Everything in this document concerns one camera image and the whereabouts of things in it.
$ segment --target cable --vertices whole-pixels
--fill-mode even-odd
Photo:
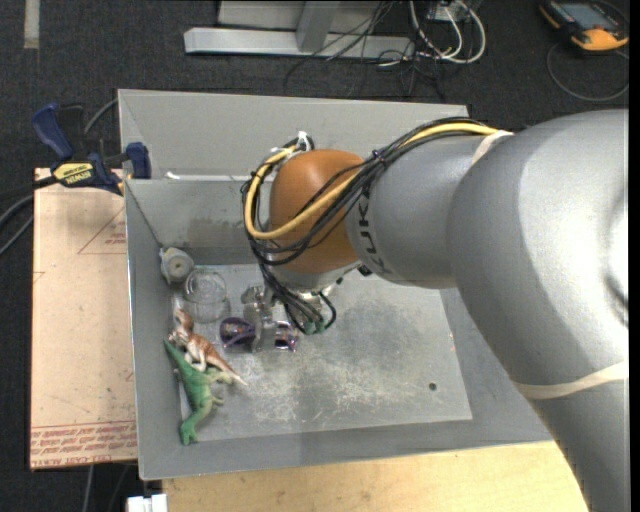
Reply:
[[[84,500],[82,502],[82,512],[87,512],[89,510],[89,495],[91,494],[91,483],[93,481],[93,472],[95,470],[95,466],[91,464],[89,466],[89,474],[87,476],[87,485],[84,490]]]
[[[117,105],[118,103],[118,99],[116,98],[115,100],[111,100],[109,103],[105,104],[104,106],[102,106],[100,108],[100,110],[98,110],[98,112],[96,112],[96,114],[89,120],[89,122],[85,125],[84,127],[84,135],[86,135],[87,133],[89,133],[89,131],[91,130],[91,128],[93,128],[93,126],[98,122],[98,120],[104,115],[106,114],[109,109],[111,109],[112,107],[114,107],[115,105]]]
[[[606,0],[597,0],[595,3],[596,4],[605,5],[609,9],[612,9],[613,11],[617,12],[628,26],[631,25],[631,22],[630,22],[629,18],[625,15],[625,13],[622,12],[620,9],[618,9],[612,3],[607,2]],[[585,95],[582,95],[582,94],[578,94],[575,91],[572,91],[566,85],[564,85],[562,82],[560,82],[560,79],[556,76],[556,74],[553,72],[553,69],[552,69],[551,59],[552,59],[552,56],[555,53],[555,51],[560,46],[560,44],[562,44],[562,41],[559,41],[559,42],[555,43],[551,48],[549,48],[549,51],[547,52],[546,61],[547,61],[547,72],[549,73],[549,76],[551,77],[551,80],[553,80],[553,82],[558,87],[560,87],[560,89],[562,89],[564,92],[566,92],[570,96],[573,96],[574,98],[577,98],[579,100],[592,101],[592,102],[604,102],[604,101],[611,101],[611,100],[614,100],[616,98],[619,98],[620,96],[622,96],[625,92],[627,92],[629,90],[629,80],[627,80],[627,83],[619,91],[617,91],[617,92],[615,92],[613,94],[610,94],[608,96],[600,96],[600,97],[597,97],[597,96],[596,97],[585,96]],[[621,51],[621,50],[617,50],[614,53],[616,55],[620,56],[620,57],[623,57],[623,58],[629,60],[629,56],[626,53],[624,53],[623,51]]]
[[[566,92],[570,96],[573,96],[574,98],[577,98],[579,100],[601,102],[601,101],[614,100],[614,99],[622,96],[625,92],[627,92],[629,90],[629,80],[627,80],[627,83],[622,87],[622,89],[620,89],[618,92],[615,92],[615,93],[613,93],[613,94],[611,94],[609,96],[600,96],[600,97],[597,97],[597,96],[596,97],[584,96],[582,94],[578,94],[577,92],[574,92],[571,89],[569,89],[566,85],[564,85],[562,82],[560,82],[560,80],[558,79],[556,74],[553,72],[553,69],[552,69],[552,66],[551,66],[552,56],[555,53],[555,51],[558,48],[558,46],[560,46],[561,44],[562,44],[562,41],[558,41],[551,48],[549,48],[549,51],[547,52],[547,72],[549,73],[549,76],[551,77],[551,80],[553,80],[554,83],[558,87],[560,87],[560,89],[562,89],[564,92]],[[620,50],[616,51],[615,54],[619,55],[620,57],[624,57],[625,59],[629,60],[629,56],[626,55],[624,52],[622,52]]]
[[[277,171],[284,158],[298,153],[295,150],[298,145],[295,141],[290,141],[284,148],[280,148],[278,153],[266,159],[242,188],[242,203],[245,220],[247,221],[245,228],[251,249],[258,260],[265,287],[271,289],[274,299],[283,304],[287,317],[292,324],[307,335],[320,333],[334,324],[337,318],[337,311],[322,291],[312,292],[312,295],[320,298],[322,303],[330,310],[331,316],[327,321],[316,306],[310,304],[300,294],[281,283],[276,275],[271,272],[270,267],[284,265],[293,261],[304,251],[321,244],[343,222],[349,212],[359,204],[358,201],[361,196],[369,190],[383,172],[386,172],[388,166],[413,148],[442,137],[468,134],[489,135],[495,133],[495,131],[494,128],[489,128],[478,121],[462,117],[432,121],[411,130],[384,148],[373,151],[372,155],[365,159],[364,162],[344,168],[327,180],[294,216],[292,221],[282,228],[278,228],[284,228],[286,232],[290,232],[300,222],[300,219],[308,217],[320,208],[323,210],[318,215],[313,226],[299,239],[288,245],[275,243],[273,239],[269,238],[270,236],[274,238],[279,236],[277,229],[264,233],[257,232],[255,228],[252,229],[252,226],[254,221],[258,219],[255,205],[259,198],[260,186],[264,181],[264,177],[271,172]],[[349,176],[339,186],[331,189],[338,179],[344,178],[347,172],[354,170],[356,170],[355,174]],[[333,224],[326,232],[322,233],[318,241],[316,238],[330,223]],[[266,235],[266,237],[256,237],[254,232],[259,235]],[[275,256],[282,254],[285,254],[284,257]]]
[[[451,123],[450,125],[439,125],[439,126],[428,127],[422,130],[420,133],[417,133],[411,136],[409,139],[402,142],[402,144],[409,144],[421,137],[428,137],[429,135],[434,135],[434,134],[438,134],[446,131],[458,131],[458,130],[467,131],[467,132],[475,133],[478,135],[490,135],[491,133],[494,133],[496,131],[493,128],[487,128],[487,127],[482,127],[482,126],[467,124],[462,122]],[[326,206],[334,202],[336,198],[349,186],[349,184],[357,176],[356,174],[352,177],[347,178],[344,182],[342,182],[340,185],[335,187],[333,190],[327,192],[327,194],[324,197],[314,202],[313,205],[311,205],[309,208],[307,208],[306,210],[301,212],[299,215],[294,217],[292,220],[287,222],[284,226],[281,226],[271,231],[261,232],[255,229],[253,225],[252,205],[254,204],[253,199],[254,199],[256,190],[258,188],[258,182],[263,179],[266,173],[266,170],[267,170],[267,167],[265,165],[261,166],[256,172],[256,175],[251,179],[251,182],[250,182],[251,185],[247,192],[245,210],[244,210],[245,228],[250,236],[258,240],[277,239],[282,235],[285,235],[293,231],[298,226],[300,226],[300,224],[302,224],[303,222],[308,220],[310,217],[312,217],[316,212],[318,212],[319,210],[325,208]]]
[[[444,10],[447,17],[449,18],[451,26],[455,30],[456,39],[458,41],[457,48],[453,52],[449,52],[449,51],[443,52],[442,50],[440,50],[439,48],[433,45],[433,43],[430,41],[430,39],[427,37],[426,33],[420,26],[420,23],[418,22],[418,17],[415,9],[415,2],[413,1],[409,2],[409,14],[410,14],[411,24],[413,28],[417,31],[422,41],[427,45],[427,48],[435,52],[435,55],[431,53],[423,52],[420,54],[422,57],[429,57],[435,60],[450,62],[453,64],[471,64],[472,62],[476,62],[478,59],[480,59],[480,57],[482,57],[482,55],[484,54],[484,51],[486,49],[486,44],[487,44],[486,31],[482,21],[480,20],[480,18],[478,17],[478,15],[473,9],[471,9],[462,0],[454,0],[454,4],[466,9],[468,16],[471,18],[471,21],[473,21],[475,26],[478,28],[478,32],[480,34],[480,49],[473,56],[467,57],[465,59],[456,58],[457,55],[462,51],[464,47],[464,38],[462,36],[460,28],[458,27],[458,23],[453,19],[449,6],[445,6]]]
[[[485,51],[485,49],[487,47],[487,33],[485,32],[484,25],[482,24],[482,21],[480,20],[480,18],[476,14],[476,12],[473,9],[470,9],[469,7],[467,7],[460,0],[458,0],[458,3],[460,5],[462,5],[462,6],[464,6],[467,9],[467,12],[471,16],[471,19],[473,20],[473,22],[478,27],[478,32],[480,33],[480,49],[478,50],[478,52],[474,56],[472,56],[472,57],[470,57],[468,59],[457,59],[457,58],[453,58],[453,56],[444,56],[444,57],[442,57],[442,60],[445,60],[447,62],[453,62],[455,64],[471,64],[472,62],[476,62],[478,59],[480,59],[480,57],[482,57],[482,55],[484,54],[484,51]],[[451,16],[451,13],[449,12],[449,7],[445,7],[445,12],[447,13],[449,18],[451,19],[451,23],[453,23],[453,25],[457,29],[458,24],[453,20],[453,17]]]
[[[356,46],[360,41],[362,41],[364,38],[366,38],[369,33],[371,31],[373,31],[373,29],[375,28],[375,25],[377,25],[378,23],[380,23],[380,21],[382,21],[382,19],[388,14],[389,10],[391,9],[391,5],[394,2],[381,2],[378,7],[376,8],[376,10],[374,11],[374,13],[371,15],[370,18],[367,18],[366,20],[364,20],[363,22],[359,23],[358,25],[356,25],[355,27],[353,27],[351,30],[349,30],[348,32],[345,32],[344,34],[340,34],[337,38],[335,38],[333,41],[327,43],[326,45],[324,45],[322,48],[320,48],[319,50],[316,50],[315,52],[313,52],[310,55],[307,55],[306,57],[304,57],[302,60],[300,60],[299,62],[297,62],[296,64],[294,64],[291,69],[289,71],[287,71],[287,74],[284,77],[283,83],[282,83],[282,89],[284,92],[284,95],[287,95],[287,85],[289,83],[289,79],[291,78],[291,76],[293,75],[293,73],[303,64],[305,64],[306,62],[308,62],[310,59],[312,59],[313,57],[317,57],[318,54],[324,52],[325,50],[327,50],[328,48],[330,48],[331,46],[333,46],[334,44],[336,44],[338,41],[341,41],[342,39],[344,39],[347,36],[353,35],[355,32],[357,32],[360,28],[362,28],[363,26],[365,26],[366,24],[368,24],[367,28],[362,32],[362,34],[359,34],[358,37],[356,39],[354,39],[351,43],[349,43],[347,45],[346,48],[343,48],[341,50],[339,50],[338,52],[336,52],[334,55],[330,55],[329,57],[327,57],[325,59],[325,62],[329,62],[335,58],[338,58],[342,55],[344,55],[347,51],[349,51],[351,48],[353,48],[354,46]],[[382,16],[379,16],[380,11],[382,10],[382,8],[385,7],[387,10],[384,12],[384,14]]]
[[[33,196],[29,195],[19,199],[13,203],[1,216],[0,216],[0,228],[8,222],[11,216],[25,204],[32,202]],[[9,241],[0,248],[0,256],[7,252],[11,246],[20,238],[20,236],[33,224],[33,215],[15,232],[15,234],[9,239]]]
[[[131,465],[127,464],[122,470],[122,473],[120,473],[120,478],[118,478],[118,482],[113,489],[113,494],[111,494],[111,499],[109,500],[109,506],[107,507],[106,512],[111,512],[113,510],[113,507],[118,499],[118,492],[120,491],[120,487],[122,487],[122,483],[124,482],[124,478],[127,476],[129,469],[131,469]]]

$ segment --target blue clamp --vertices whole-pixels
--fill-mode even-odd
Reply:
[[[122,194],[122,180],[111,171],[111,167],[130,160],[133,165],[133,177],[148,179],[151,177],[149,152],[141,142],[127,146],[125,153],[109,158],[102,158],[98,153],[86,154],[84,133],[81,126],[82,108],[69,107],[67,121],[71,133],[75,135],[74,144],[69,141],[60,126],[58,104],[49,103],[38,110],[31,118],[31,124],[38,138],[56,153],[58,161],[51,166],[54,182],[65,187],[96,187],[116,194]]]

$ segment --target metal stand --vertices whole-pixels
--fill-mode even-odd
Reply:
[[[257,4],[256,2],[242,2],[243,4]],[[342,27],[346,24],[340,23],[338,18],[343,15],[343,7],[341,4],[345,2],[280,2],[273,9],[277,9],[277,17],[285,21],[290,26],[291,20],[297,18],[295,30],[282,30],[281,24],[276,24],[280,30],[272,29],[246,29],[246,28],[230,28],[230,27],[214,27],[214,28],[192,28],[185,32],[185,52],[187,54],[249,54],[249,55],[287,55],[287,56],[314,56],[329,57],[345,48],[349,48],[340,57],[346,58],[377,58],[383,52],[388,52],[397,59],[396,53],[389,52],[408,52],[412,50],[412,42],[406,37],[396,36],[366,36],[356,44],[354,42],[361,37],[362,31],[367,29],[364,21],[370,17],[377,2],[367,2],[366,4],[374,4],[373,9],[370,5],[360,7],[358,16],[354,16],[353,12],[348,13],[354,20],[360,20],[360,33],[350,33],[359,23],[355,21],[350,28]],[[251,17],[269,18],[265,12],[268,6],[244,5],[244,9],[236,10],[245,15],[247,20],[242,23],[243,26],[264,26],[264,21],[252,20]],[[226,14],[229,21],[239,24],[241,21],[238,16]],[[335,32],[335,28],[340,27],[340,32]]]

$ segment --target brown cardboard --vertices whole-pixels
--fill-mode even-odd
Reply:
[[[137,457],[125,236],[122,197],[35,193],[31,469]]]

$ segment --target clamp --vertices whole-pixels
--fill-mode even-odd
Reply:
[[[141,142],[133,142],[124,153],[104,159],[98,153],[87,152],[83,117],[81,105],[58,109],[55,102],[45,105],[33,115],[31,124],[38,138],[58,156],[50,168],[51,177],[37,181],[34,188],[60,183],[70,188],[95,187],[123,195],[122,179],[111,167],[125,161],[130,161],[133,166],[133,173],[127,177],[151,177],[149,152]]]

